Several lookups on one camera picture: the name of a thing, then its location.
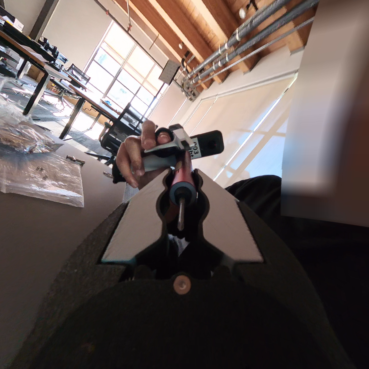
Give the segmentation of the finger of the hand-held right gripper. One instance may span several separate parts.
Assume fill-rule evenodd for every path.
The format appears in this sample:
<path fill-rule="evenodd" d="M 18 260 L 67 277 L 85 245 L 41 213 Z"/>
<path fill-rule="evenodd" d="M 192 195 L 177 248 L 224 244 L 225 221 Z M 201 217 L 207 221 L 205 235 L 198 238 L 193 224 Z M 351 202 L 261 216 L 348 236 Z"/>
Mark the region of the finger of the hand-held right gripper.
<path fill-rule="evenodd" d="M 183 128 L 177 128 L 173 131 L 173 142 L 179 148 L 179 150 L 190 151 L 194 146 L 194 141 L 185 132 Z"/>
<path fill-rule="evenodd" d="M 145 155 L 154 155 L 159 158 L 167 158 L 172 155 L 177 156 L 184 151 L 184 148 L 179 146 L 175 142 L 169 142 L 167 144 L 155 146 L 153 149 L 145 150 L 144 153 Z"/>

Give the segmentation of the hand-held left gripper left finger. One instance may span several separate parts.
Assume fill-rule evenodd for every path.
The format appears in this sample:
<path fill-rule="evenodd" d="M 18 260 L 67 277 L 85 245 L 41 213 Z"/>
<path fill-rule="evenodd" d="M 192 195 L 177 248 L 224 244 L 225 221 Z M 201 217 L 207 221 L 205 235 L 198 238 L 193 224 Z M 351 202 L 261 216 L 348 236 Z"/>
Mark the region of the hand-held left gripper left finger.
<path fill-rule="evenodd" d="M 158 264 L 168 249 L 160 201 L 168 190 L 166 169 L 129 201 L 101 257 L 104 264 Z"/>

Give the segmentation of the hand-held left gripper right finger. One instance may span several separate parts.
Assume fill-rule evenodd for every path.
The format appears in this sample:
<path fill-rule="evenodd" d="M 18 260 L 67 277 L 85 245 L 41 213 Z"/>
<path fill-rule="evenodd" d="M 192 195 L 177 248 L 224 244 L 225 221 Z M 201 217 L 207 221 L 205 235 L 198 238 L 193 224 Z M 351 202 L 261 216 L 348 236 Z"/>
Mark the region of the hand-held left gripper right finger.
<path fill-rule="evenodd" d="M 220 258 L 219 264 L 263 263 L 263 256 L 242 215 L 238 200 L 204 172 L 195 169 L 205 199 L 200 236 Z"/>

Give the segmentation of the red electric screwdriver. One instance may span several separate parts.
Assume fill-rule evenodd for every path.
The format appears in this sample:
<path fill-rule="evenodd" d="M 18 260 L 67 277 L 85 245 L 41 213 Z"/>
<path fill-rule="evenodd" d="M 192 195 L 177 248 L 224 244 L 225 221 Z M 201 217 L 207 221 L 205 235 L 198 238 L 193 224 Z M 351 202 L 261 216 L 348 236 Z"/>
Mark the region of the red electric screwdriver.
<path fill-rule="evenodd" d="M 178 157 L 173 182 L 169 190 L 169 198 L 174 205 L 179 207 L 178 230 L 183 231 L 185 209 L 192 206 L 197 198 L 191 155 L 187 150 Z"/>

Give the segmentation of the person's right hand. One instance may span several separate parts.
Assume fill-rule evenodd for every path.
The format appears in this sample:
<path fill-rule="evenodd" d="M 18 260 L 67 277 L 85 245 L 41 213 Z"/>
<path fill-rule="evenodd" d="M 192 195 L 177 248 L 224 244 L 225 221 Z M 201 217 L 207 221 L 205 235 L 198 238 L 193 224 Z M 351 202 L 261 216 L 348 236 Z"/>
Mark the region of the person's right hand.
<path fill-rule="evenodd" d="M 159 168 L 145 172 L 141 154 L 145 150 L 163 145 L 172 141 L 168 132 L 156 135 L 156 125 L 147 120 L 142 123 L 141 136 L 129 136 L 120 145 L 116 157 L 116 164 L 122 177 L 133 188 L 142 189 L 166 168 Z"/>

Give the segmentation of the white roller blind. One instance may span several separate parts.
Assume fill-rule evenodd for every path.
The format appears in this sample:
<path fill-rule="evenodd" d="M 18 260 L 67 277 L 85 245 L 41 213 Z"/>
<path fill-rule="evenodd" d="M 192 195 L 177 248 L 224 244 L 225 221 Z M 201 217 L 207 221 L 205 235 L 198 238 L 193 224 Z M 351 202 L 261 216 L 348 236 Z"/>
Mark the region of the white roller blind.
<path fill-rule="evenodd" d="M 201 99 L 184 121 L 190 135 L 219 130 L 224 151 L 193 160 L 223 187 L 261 175 L 282 176 L 289 111 L 298 73 Z"/>

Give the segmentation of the black office chair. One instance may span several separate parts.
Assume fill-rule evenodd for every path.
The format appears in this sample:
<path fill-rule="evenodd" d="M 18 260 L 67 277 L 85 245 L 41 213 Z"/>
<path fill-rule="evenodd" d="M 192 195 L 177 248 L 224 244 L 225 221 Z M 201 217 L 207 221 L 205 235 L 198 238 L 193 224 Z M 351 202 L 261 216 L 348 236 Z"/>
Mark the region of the black office chair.
<path fill-rule="evenodd" d="M 90 81 L 90 77 L 85 72 L 80 70 L 74 63 L 68 67 L 67 73 L 83 85 L 86 85 Z"/>
<path fill-rule="evenodd" d="M 109 151 L 112 157 L 115 158 L 120 145 L 127 137 L 141 135 L 142 123 L 145 120 L 146 118 L 140 114 L 131 103 L 128 103 L 102 137 L 102 148 Z"/>

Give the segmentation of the hanging light panel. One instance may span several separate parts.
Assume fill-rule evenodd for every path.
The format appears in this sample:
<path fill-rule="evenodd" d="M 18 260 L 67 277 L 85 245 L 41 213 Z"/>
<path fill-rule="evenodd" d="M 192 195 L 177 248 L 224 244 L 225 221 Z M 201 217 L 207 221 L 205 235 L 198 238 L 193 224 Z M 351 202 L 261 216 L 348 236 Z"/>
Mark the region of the hanging light panel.
<path fill-rule="evenodd" d="M 163 83 L 170 85 L 173 82 L 180 67 L 181 67 L 181 64 L 179 62 L 169 59 L 167 63 L 165 64 L 158 79 L 162 81 Z"/>

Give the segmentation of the wooden table black legs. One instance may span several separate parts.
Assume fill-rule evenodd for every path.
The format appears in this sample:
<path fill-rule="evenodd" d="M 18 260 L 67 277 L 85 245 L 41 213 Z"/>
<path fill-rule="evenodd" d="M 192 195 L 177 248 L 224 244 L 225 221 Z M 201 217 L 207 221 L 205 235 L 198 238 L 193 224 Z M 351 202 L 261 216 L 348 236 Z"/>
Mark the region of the wooden table black legs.
<path fill-rule="evenodd" d="M 108 118 L 110 121 L 115 123 L 119 119 L 119 114 L 117 114 L 115 111 L 113 111 L 112 108 L 105 106 L 100 99 L 97 98 L 97 96 L 90 92 L 82 90 L 81 88 L 77 88 L 74 85 L 70 84 L 69 82 L 65 80 L 61 80 L 60 84 L 73 92 L 75 92 L 77 96 L 77 103 L 75 104 L 75 107 L 72 110 L 71 116 L 65 125 L 63 131 L 61 132 L 59 139 L 64 140 L 65 137 L 69 134 L 70 129 L 75 122 L 78 114 L 82 111 L 82 108 L 85 104 L 85 102 L 88 102 L 93 109 L 95 109 L 98 112 L 98 115 L 103 115 L 104 117 Z"/>
<path fill-rule="evenodd" d="M 49 66 L 46 62 L 41 61 L 39 57 L 34 56 L 32 53 L 26 50 L 24 45 L 19 44 L 16 40 L 4 33 L 3 30 L 0 31 L 0 38 L 3 44 L 15 51 L 21 58 L 24 59 L 24 63 L 17 74 L 18 79 L 21 79 L 22 71 L 27 62 L 30 62 L 43 74 L 41 80 L 38 82 L 33 94 L 24 108 L 24 116 L 28 116 L 30 113 L 32 113 L 34 107 L 39 103 L 39 100 L 42 97 L 50 78 L 53 77 L 59 81 L 65 79 L 68 82 L 71 82 L 71 79 L 67 76 L 67 74 L 57 71 L 53 67 Z"/>

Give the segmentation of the large paned window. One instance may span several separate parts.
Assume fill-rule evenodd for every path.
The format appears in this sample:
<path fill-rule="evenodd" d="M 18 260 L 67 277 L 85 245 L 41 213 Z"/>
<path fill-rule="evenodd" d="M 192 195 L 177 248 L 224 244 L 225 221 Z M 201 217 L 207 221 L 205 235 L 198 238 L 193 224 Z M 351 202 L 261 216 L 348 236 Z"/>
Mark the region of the large paned window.
<path fill-rule="evenodd" d="M 91 57 L 85 72 L 94 92 L 118 112 L 127 104 L 148 118 L 168 84 L 159 79 L 162 68 L 114 21 Z"/>

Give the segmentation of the thin grey ceiling pipe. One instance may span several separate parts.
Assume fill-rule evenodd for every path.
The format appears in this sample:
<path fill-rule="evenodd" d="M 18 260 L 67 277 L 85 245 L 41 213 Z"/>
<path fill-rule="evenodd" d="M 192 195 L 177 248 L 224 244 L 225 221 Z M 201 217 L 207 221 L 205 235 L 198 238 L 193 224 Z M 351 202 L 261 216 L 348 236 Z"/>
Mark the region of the thin grey ceiling pipe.
<path fill-rule="evenodd" d="M 293 22 L 295 20 L 295 18 L 298 18 L 299 16 L 300 15 L 297 15 L 294 18 L 292 18 L 291 16 L 288 16 L 287 14 L 284 14 L 282 17 L 278 18 L 273 23 L 271 23 L 266 28 L 264 28 L 259 33 L 257 33 L 255 36 L 253 36 L 250 40 L 248 40 L 248 41 L 244 42 L 243 44 L 241 44 L 240 46 L 238 46 L 238 47 L 241 47 L 242 53 L 241 52 L 236 52 L 236 56 L 232 60 L 230 60 L 228 63 L 224 64 L 223 67 L 218 68 L 217 70 L 213 71 L 211 74 L 209 74 L 207 76 L 205 76 L 204 71 L 200 72 L 201 79 L 199 79 L 195 83 L 192 83 L 193 82 L 192 80 L 183 81 L 182 88 L 183 89 L 187 88 L 189 90 L 195 89 L 201 83 L 209 81 L 210 79 L 214 78 L 215 76 L 218 76 L 222 72 L 230 70 L 232 67 L 238 65 L 239 63 L 241 63 L 243 61 L 246 61 L 250 58 L 253 58 L 254 56 L 256 56 L 260 52 L 264 51 L 265 49 L 269 48 L 273 44 L 279 42 L 280 40 L 282 40 L 286 37 L 288 37 L 289 35 L 293 34 L 294 32 L 296 32 L 296 31 L 298 31 L 302 28 L 304 28 L 305 26 L 311 24 L 314 21 L 314 16 L 311 16 L 310 18 L 302 21 L 299 25 L 296 25 L 296 26 L 292 27 L 291 29 L 289 29 L 288 31 L 278 35 L 273 40 L 268 41 L 267 43 L 261 45 L 260 47 L 254 49 L 251 52 L 248 52 L 248 50 L 253 48 L 256 44 L 259 44 L 264 39 L 268 38 L 269 36 L 271 36 L 275 32 L 279 31 L 282 27 L 284 27 L 288 23 Z"/>

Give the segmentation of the flat clear bag with screws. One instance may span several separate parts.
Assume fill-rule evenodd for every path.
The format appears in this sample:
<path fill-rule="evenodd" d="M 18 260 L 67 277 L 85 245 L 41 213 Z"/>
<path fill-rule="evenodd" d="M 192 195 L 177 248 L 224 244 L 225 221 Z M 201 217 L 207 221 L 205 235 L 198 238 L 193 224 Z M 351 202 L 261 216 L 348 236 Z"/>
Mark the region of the flat clear bag with screws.
<path fill-rule="evenodd" d="M 84 207 L 81 164 L 55 153 L 1 153 L 0 190 Z"/>

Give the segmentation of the black equipment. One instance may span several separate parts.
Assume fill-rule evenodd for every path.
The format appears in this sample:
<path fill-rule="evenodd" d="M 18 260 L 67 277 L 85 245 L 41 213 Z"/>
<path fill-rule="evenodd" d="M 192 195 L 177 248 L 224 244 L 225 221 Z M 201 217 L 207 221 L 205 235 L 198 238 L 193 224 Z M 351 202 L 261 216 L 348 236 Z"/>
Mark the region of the black equipment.
<path fill-rule="evenodd" d="M 52 61 L 51 63 L 56 64 L 56 63 L 62 63 L 65 64 L 68 62 L 68 58 L 59 51 L 58 47 L 52 45 L 49 43 L 49 40 L 45 37 L 41 37 L 38 40 L 38 43 L 40 44 L 40 46 L 52 56 Z"/>

